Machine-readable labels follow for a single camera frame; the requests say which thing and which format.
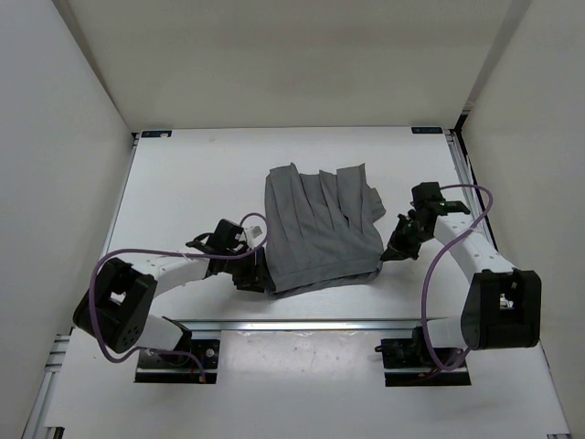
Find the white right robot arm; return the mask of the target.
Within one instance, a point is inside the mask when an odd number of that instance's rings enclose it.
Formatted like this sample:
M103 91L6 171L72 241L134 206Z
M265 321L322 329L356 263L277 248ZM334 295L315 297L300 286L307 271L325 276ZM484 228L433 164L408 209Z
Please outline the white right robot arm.
M443 245L469 283L459 316L428 321L426 305L431 276L423 280L422 335L410 354L430 366L445 348L485 350L532 348L540 337L542 283L536 272L520 270L503 257L473 226L471 211L461 201L432 202L399 215L381 260L416 260L423 243Z

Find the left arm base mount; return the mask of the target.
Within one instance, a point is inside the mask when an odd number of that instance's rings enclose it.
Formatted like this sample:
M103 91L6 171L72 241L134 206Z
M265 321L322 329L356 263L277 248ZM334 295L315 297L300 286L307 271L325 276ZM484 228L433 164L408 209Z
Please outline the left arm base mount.
M134 374L135 383L197 384L217 383L220 354L219 333L193 331L181 324L181 338L175 348L179 354L140 352Z

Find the grey pleated skirt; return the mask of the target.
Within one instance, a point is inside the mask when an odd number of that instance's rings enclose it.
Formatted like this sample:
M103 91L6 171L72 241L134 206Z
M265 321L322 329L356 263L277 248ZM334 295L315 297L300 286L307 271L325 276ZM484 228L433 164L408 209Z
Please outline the grey pleated skirt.
M266 243L273 297L365 284L381 272L386 213L365 165L302 174L294 164L265 180Z

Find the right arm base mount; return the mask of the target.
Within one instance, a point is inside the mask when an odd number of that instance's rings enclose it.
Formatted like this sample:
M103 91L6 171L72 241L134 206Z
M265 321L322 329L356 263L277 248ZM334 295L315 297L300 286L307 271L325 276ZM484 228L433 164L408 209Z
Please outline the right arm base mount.
M465 362L458 369L448 371L436 366L420 327L415 327L410 337L382 338L374 350L381 355L388 388L472 385Z

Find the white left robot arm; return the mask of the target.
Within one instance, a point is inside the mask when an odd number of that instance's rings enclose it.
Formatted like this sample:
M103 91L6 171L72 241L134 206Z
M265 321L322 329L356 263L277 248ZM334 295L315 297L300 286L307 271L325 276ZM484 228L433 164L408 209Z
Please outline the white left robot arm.
M152 315L152 302L179 286L220 273L230 275L241 291L275 291L262 247L240 243L217 249L192 243L176 252L120 249L106 254L92 272L73 323L98 341L111 362L146 348L158 350L170 365L181 366L192 353L186 329Z

